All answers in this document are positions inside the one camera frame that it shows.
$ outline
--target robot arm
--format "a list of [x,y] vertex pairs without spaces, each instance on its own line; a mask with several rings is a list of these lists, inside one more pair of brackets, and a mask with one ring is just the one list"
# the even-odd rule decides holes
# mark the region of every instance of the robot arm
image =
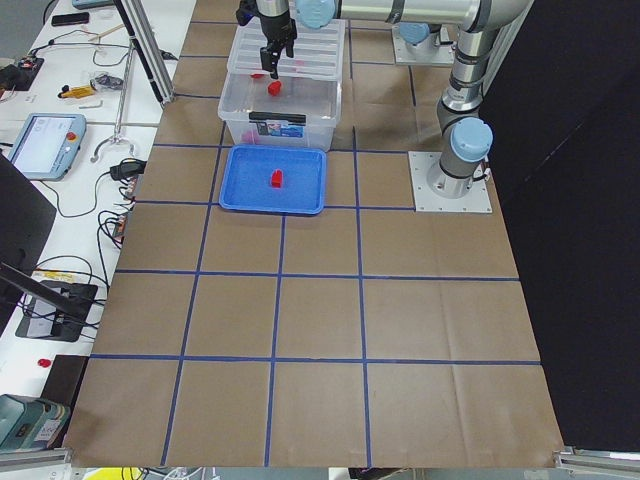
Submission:
[[[429,173],[432,189],[459,198],[470,188],[473,172],[493,141],[491,129],[478,117],[482,83],[500,28],[525,11],[530,0],[296,0],[298,20],[321,28],[333,18],[421,22],[460,27],[449,86],[438,104],[444,139],[440,163]],[[295,23],[288,0],[241,0],[238,22],[245,13],[258,16],[268,45],[260,50],[263,69],[277,78],[280,52],[293,56]]]
[[245,26],[251,18],[258,17],[267,46],[260,49],[262,69],[278,78],[278,60],[282,50],[293,57],[293,42],[297,38],[296,22],[289,15],[288,0],[240,0],[236,19]]

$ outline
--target clear plastic storage bin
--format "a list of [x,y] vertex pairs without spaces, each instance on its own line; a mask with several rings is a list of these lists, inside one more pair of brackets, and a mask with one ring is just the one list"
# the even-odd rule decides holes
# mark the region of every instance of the clear plastic storage bin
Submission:
[[[260,47],[267,40],[258,19],[237,28],[218,106],[234,143],[331,147],[340,121],[345,22],[332,20],[320,30],[297,26],[294,58],[283,52],[278,63],[278,95],[269,94],[273,80],[261,70]],[[264,76],[251,76],[259,73]]]
[[236,144],[288,147],[331,147],[340,122],[340,81],[280,77],[280,93],[272,96],[265,75],[228,73],[218,105]]

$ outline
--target red object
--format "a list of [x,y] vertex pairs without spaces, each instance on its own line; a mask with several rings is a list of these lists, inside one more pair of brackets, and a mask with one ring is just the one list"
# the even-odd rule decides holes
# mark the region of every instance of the red object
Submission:
[[282,188],[282,170],[274,170],[271,174],[271,186]]
[[271,82],[267,87],[267,92],[269,95],[276,97],[280,95],[280,89],[282,88],[282,82],[280,80],[276,80],[275,82]]

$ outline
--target bin handle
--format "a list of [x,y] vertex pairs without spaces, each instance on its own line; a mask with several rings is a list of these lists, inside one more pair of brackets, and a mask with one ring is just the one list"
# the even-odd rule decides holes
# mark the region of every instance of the bin handle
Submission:
[[295,125],[306,125],[307,116],[300,113],[249,112],[249,120],[264,122],[266,120],[284,120]]

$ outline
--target metal base plate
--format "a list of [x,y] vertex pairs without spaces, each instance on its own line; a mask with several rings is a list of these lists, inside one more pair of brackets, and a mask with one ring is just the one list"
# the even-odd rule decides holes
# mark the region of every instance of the metal base plate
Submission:
[[[416,212],[492,213],[486,182],[474,182],[462,198],[448,199],[436,194],[427,184],[427,172],[440,160],[440,152],[409,152],[411,184]],[[482,175],[478,166],[475,176]]]
[[[393,52],[398,65],[429,65],[432,67],[453,65],[453,45],[434,48],[427,45],[429,39],[416,46],[408,45],[400,36],[400,27],[397,25],[391,28],[391,36],[393,38]],[[449,33],[445,27],[440,30],[440,41],[449,41]]]

